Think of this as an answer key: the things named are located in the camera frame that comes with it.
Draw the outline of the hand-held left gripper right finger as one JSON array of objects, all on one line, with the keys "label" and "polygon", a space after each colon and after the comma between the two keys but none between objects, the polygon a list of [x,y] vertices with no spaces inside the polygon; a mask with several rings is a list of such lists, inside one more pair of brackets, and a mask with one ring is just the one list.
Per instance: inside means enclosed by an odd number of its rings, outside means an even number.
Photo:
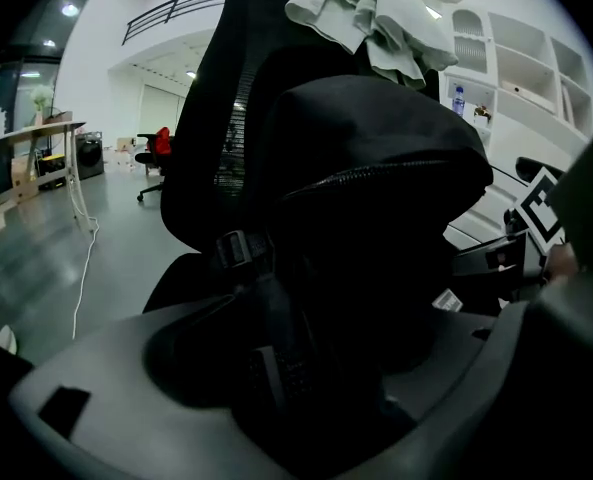
[{"label": "hand-held left gripper right finger", "polygon": [[305,479],[593,479],[593,273],[486,320],[403,280],[335,288],[351,365]]}]

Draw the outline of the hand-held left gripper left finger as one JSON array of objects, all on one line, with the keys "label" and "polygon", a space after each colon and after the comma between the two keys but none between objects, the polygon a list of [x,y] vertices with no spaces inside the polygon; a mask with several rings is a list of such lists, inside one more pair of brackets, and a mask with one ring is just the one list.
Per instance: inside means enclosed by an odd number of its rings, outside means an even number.
[{"label": "hand-held left gripper left finger", "polygon": [[146,346],[161,329],[222,297],[137,315],[80,338],[9,395],[17,419],[65,479],[288,479],[227,409],[194,409],[150,378]]}]

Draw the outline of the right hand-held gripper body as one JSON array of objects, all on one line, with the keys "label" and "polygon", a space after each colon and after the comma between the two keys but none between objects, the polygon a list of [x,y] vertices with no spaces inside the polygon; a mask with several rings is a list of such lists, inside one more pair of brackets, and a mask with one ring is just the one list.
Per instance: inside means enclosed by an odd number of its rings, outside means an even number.
[{"label": "right hand-held gripper body", "polygon": [[593,138],[560,178],[541,169],[516,210],[543,252],[565,240],[578,265],[593,272]]}]

